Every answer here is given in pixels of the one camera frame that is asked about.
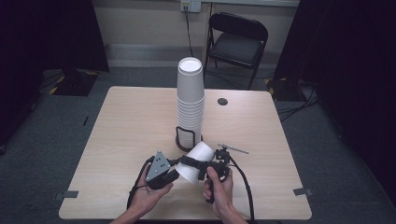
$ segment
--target hand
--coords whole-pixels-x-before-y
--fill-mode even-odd
[[[222,183],[213,167],[207,167],[206,171],[210,179],[205,181],[204,197],[207,200],[211,198],[210,182],[213,182],[213,192],[215,194],[213,211],[216,217],[219,217],[225,224],[247,223],[233,207],[233,171],[230,169],[230,173]]]
[[[169,183],[163,189],[151,189],[147,186],[146,175],[149,165],[146,165],[142,176],[137,184],[139,188],[132,199],[131,205],[121,216],[116,218],[112,223],[134,223],[143,215],[151,211],[161,197],[167,194],[173,187],[173,183]]]

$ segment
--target gray carpet floor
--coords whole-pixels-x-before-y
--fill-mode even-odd
[[[235,69],[220,72],[242,74]],[[271,73],[271,69],[261,69],[252,89],[266,91],[263,77]],[[219,76],[207,76],[205,86],[244,89],[248,84],[246,77],[234,76],[229,82]],[[110,73],[99,75],[87,97],[50,95],[51,85],[43,88],[35,111],[14,133],[7,153],[0,157],[0,223],[108,223],[62,220],[58,216],[62,201],[54,197],[67,190],[110,87],[170,88],[176,84],[176,68],[113,67]],[[276,102],[276,108],[301,104]],[[282,125],[303,185],[313,191],[308,197],[313,216],[307,221],[281,223],[396,223],[396,211],[388,197],[359,156],[339,140],[334,121],[320,104],[295,113]]]

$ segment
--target chair backrest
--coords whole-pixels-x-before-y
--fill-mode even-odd
[[[209,29],[241,35],[266,42],[268,31],[259,21],[243,18],[227,12],[218,12],[209,19]]]

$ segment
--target stack of paper cups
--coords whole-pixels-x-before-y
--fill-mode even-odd
[[[196,58],[185,58],[178,64],[177,72],[177,126],[195,132],[177,131],[178,143],[193,148],[201,142],[204,118],[205,90],[202,64]]]

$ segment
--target forearm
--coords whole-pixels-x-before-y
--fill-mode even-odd
[[[235,210],[232,204],[219,212],[219,218],[224,224],[245,224],[247,223],[242,216]]]
[[[133,207],[126,210],[122,215],[114,219],[111,224],[132,224],[135,223],[139,218],[144,215],[143,212],[139,212]]]

